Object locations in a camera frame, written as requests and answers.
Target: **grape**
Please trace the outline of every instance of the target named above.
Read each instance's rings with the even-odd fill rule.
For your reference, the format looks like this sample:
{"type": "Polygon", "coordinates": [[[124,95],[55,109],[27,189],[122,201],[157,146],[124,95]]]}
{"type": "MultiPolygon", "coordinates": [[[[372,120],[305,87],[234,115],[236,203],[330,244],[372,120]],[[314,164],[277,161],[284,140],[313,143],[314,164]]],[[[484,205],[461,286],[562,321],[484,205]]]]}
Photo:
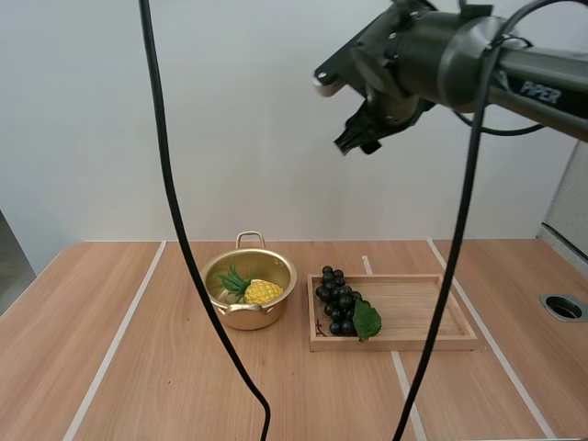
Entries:
{"type": "Polygon", "coordinates": [[[353,325],[353,322],[350,320],[343,320],[341,323],[341,333],[343,335],[353,335],[356,331],[356,327],[353,325]]]}
{"type": "Polygon", "coordinates": [[[341,296],[339,298],[339,306],[343,310],[350,310],[355,304],[356,302],[350,296],[341,296]]]}
{"type": "Polygon", "coordinates": [[[327,314],[330,317],[331,314],[333,313],[333,310],[335,308],[336,307],[335,307],[335,304],[333,302],[327,303],[326,305],[324,305],[324,313],[327,314]]]}
{"type": "Polygon", "coordinates": [[[331,318],[334,322],[340,322],[344,318],[343,311],[341,311],[339,308],[333,308],[331,311],[331,318]]]}
{"type": "Polygon", "coordinates": [[[328,303],[329,301],[331,301],[333,299],[332,295],[331,295],[331,290],[326,289],[322,292],[321,295],[321,300],[324,301],[325,303],[328,303]]]}
{"type": "Polygon", "coordinates": [[[331,273],[325,273],[322,275],[322,285],[324,286],[327,282],[332,282],[334,280],[334,276],[331,273]]]}
{"type": "Polygon", "coordinates": [[[333,288],[333,290],[331,291],[331,298],[333,300],[339,300],[340,297],[341,297],[341,289],[340,288],[333,288]]]}
{"type": "Polygon", "coordinates": [[[329,325],[329,331],[333,335],[339,335],[341,333],[341,323],[332,322],[329,325]]]}

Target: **white wall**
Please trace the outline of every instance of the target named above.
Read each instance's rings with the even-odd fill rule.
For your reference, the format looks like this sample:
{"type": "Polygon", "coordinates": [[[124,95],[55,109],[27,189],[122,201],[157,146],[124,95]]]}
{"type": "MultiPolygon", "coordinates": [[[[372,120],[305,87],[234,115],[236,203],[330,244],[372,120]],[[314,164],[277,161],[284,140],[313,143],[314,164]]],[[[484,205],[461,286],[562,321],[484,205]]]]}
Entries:
{"type": "MultiPolygon", "coordinates": [[[[450,236],[466,127],[437,108],[374,156],[343,158],[332,140],[360,99],[311,87],[314,68],[387,5],[153,0],[191,238],[450,236]]],[[[526,35],[570,47],[585,11],[558,8],[527,20],[526,35]]],[[[77,241],[173,239],[137,2],[5,2],[0,54],[0,209],[33,268],[77,241]]],[[[505,115],[489,123],[517,125],[505,115]]],[[[552,130],[484,138],[469,236],[532,237],[573,144],[552,130]]]]}

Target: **green leaf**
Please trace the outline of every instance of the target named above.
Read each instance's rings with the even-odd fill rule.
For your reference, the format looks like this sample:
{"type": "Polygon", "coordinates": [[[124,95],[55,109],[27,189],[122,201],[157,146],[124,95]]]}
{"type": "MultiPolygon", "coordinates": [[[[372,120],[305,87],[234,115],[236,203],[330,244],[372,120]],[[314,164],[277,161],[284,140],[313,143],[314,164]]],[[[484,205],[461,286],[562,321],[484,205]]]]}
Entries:
{"type": "Polygon", "coordinates": [[[353,314],[353,325],[362,340],[373,337],[382,328],[382,318],[378,312],[361,300],[356,300],[356,311],[353,314]]]}
{"type": "Polygon", "coordinates": [[[229,290],[230,292],[239,291],[240,287],[236,286],[235,284],[231,283],[229,280],[223,280],[222,285],[229,290]]]}

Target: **white tape line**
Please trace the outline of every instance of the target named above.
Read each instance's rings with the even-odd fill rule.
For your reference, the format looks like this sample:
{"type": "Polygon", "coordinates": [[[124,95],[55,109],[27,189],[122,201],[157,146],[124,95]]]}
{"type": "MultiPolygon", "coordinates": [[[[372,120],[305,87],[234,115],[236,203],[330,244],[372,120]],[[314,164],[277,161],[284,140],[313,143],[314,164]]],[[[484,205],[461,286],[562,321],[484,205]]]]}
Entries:
{"type": "MultiPolygon", "coordinates": [[[[369,259],[366,255],[361,256],[362,260],[364,261],[364,268],[366,269],[366,274],[374,274],[371,270],[371,265],[369,264],[369,259]]],[[[404,395],[404,399],[408,397],[408,391],[411,388],[408,378],[406,377],[406,371],[404,370],[404,365],[402,364],[401,355],[398,351],[391,351],[392,354],[392,361],[394,362],[394,367],[396,368],[396,375],[398,376],[398,381],[401,383],[402,394],[404,395]]],[[[426,441],[426,435],[424,434],[424,427],[423,421],[421,420],[421,415],[419,414],[418,409],[416,408],[416,403],[413,405],[411,409],[411,423],[413,423],[413,430],[414,436],[416,437],[417,441],[426,441]]]]}
{"type": "Polygon", "coordinates": [[[161,244],[159,245],[159,248],[157,249],[157,253],[155,253],[155,257],[153,258],[153,261],[151,262],[151,266],[149,266],[149,269],[147,270],[147,273],[145,274],[145,277],[143,278],[143,281],[142,281],[141,285],[139,286],[139,289],[137,289],[137,293],[135,294],[134,299],[130,303],[129,309],[127,310],[127,313],[125,314],[125,317],[122,319],[122,322],[120,323],[119,330],[115,334],[114,339],[112,340],[112,343],[110,344],[110,347],[108,348],[107,353],[104,356],[104,359],[102,360],[102,364],[100,365],[96,375],[94,376],[94,380],[92,381],[92,384],[90,384],[88,392],[85,394],[85,397],[82,400],[82,403],[80,404],[80,407],[77,410],[77,413],[75,414],[75,417],[73,418],[69,429],[67,429],[67,432],[65,433],[65,436],[63,437],[64,441],[71,441],[74,439],[74,436],[75,436],[75,433],[77,432],[77,429],[80,427],[80,424],[84,420],[85,413],[87,412],[88,408],[90,407],[90,404],[92,403],[92,400],[94,399],[94,396],[96,395],[96,391],[98,390],[98,387],[100,386],[100,383],[102,382],[102,379],[104,378],[104,375],[107,373],[108,366],[110,365],[112,358],[114,357],[115,353],[117,352],[117,348],[119,347],[120,341],[122,340],[122,337],[125,334],[125,331],[127,331],[127,327],[129,326],[130,319],[132,318],[132,315],[135,313],[135,310],[137,309],[137,305],[139,305],[139,301],[141,301],[141,297],[143,297],[143,292],[145,292],[147,285],[149,285],[149,281],[151,280],[151,276],[153,275],[153,272],[155,271],[155,268],[157,267],[157,264],[159,263],[159,258],[162,256],[162,253],[164,252],[164,248],[165,248],[165,242],[161,242],[161,244]]]}
{"type": "MultiPolygon", "coordinates": [[[[430,237],[427,237],[426,241],[429,243],[429,246],[431,247],[431,251],[433,251],[433,254],[435,255],[435,257],[439,261],[439,264],[443,267],[443,269],[446,269],[447,264],[445,262],[445,259],[443,258],[441,253],[439,253],[439,250],[437,250],[437,247],[433,243],[433,240],[431,240],[430,237]]],[[[458,292],[459,296],[461,297],[461,299],[465,303],[466,307],[468,308],[468,311],[471,314],[471,316],[473,317],[474,321],[480,327],[481,333],[486,338],[486,341],[488,342],[488,344],[492,348],[492,351],[496,355],[496,358],[498,358],[498,361],[500,361],[500,364],[503,365],[503,369],[506,372],[506,375],[508,375],[508,378],[513,382],[514,387],[516,388],[519,395],[521,396],[521,398],[525,402],[526,407],[529,409],[529,411],[531,412],[531,414],[535,418],[535,421],[537,421],[537,424],[539,425],[539,427],[543,431],[543,434],[545,435],[545,437],[549,438],[549,439],[556,438],[555,434],[551,430],[551,427],[549,427],[547,420],[545,419],[545,417],[543,416],[541,411],[538,409],[537,405],[535,404],[535,402],[533,401],[531,396],[526,391],[525,386],[523,386],[523,383],[516,375],[515,370],[513,369],[513,367],[509,363],[509,361],[506,359],[506,356],[504,356],[503,351],[501,350],[501,348],[498,346],[498,344],[496,343],[496,341],[494,340],[494,338],[490,334],[490,331],[488,330],[488,328],[484,324],[484,321],[481,319],[480,315],[478,314],[478,312],[474,308],[474,305],[471,303],[471,301],[469,301],[469,298],[466,295],[466,291],[463,290],[461,285],[459,285],[458,280],[454,277],[453,277],[453,285],[456,288],[456,291],[458,292]]]]}
{"type": "Polygon", "coordinates": [[[366,274],[374,274],[371,270],[371,265],[369,264],[369,259],[366,255],[361,256],[361,260],[364,261],[364,268],[366,269],[366,274]]]}

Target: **pineapple leaves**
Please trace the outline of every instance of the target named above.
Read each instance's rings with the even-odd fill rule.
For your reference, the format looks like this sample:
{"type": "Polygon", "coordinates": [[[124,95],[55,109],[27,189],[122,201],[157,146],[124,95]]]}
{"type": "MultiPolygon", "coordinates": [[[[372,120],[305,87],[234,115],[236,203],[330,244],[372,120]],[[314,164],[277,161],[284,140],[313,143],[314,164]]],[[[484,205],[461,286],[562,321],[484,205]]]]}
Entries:
{"type": "Polygon", "coordinates": [[[235,265],[229,266],[229,271],[227,274],[218,273],[215,274],[214,277],[220,280],[221,285],[227,289],[231,294],[234,294],[237,300],[243,298],[245,291],[251,284],[251,279],[253,276],[253,271],[249,268],[249,279],[243,280],[239,273],[237,273],[237,269],[235,265]]]}

